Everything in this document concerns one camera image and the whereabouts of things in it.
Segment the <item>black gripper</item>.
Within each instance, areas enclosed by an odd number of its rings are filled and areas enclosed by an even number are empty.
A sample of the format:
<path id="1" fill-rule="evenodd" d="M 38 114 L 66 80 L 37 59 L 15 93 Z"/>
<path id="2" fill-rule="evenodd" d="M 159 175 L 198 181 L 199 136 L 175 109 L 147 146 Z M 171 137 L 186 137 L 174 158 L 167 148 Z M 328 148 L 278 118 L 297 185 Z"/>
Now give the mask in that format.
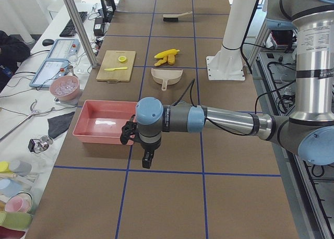
<path id="1" fill-rule="evenodd" d="M 131 118 L 125 123 L 122 127 L 122 133 L 120 136 L 120 142 L 123 145 L 128 144 L 128 141 L 137 141 L 137 123 L 134 122 L 135 114 L 131 116 Z M 150 169 L 152 160 L 154 157 L 154 151 L 144 151 L 144 156 L 142 158 L 142 167 L 145 169 Z"/>

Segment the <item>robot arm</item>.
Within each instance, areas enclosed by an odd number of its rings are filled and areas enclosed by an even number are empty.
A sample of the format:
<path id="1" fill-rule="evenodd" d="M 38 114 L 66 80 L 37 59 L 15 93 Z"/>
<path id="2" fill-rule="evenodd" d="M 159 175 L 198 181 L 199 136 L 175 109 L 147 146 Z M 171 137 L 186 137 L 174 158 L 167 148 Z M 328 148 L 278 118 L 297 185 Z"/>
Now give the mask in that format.
<path id="1" fill-rule="evenodd" d="M 240 136 L 271 141 L 315 165 L 333 163 L 333 0 L 269 0 L 268 25 L 297 28 L 295 108 L 289 116 L 245 114 L 194 106 L 163 105 L 146 97 L 122 127 L 120 141 L 144 148 L 150 168 L 163 132 L 197 133 L 215 127 Z"/>

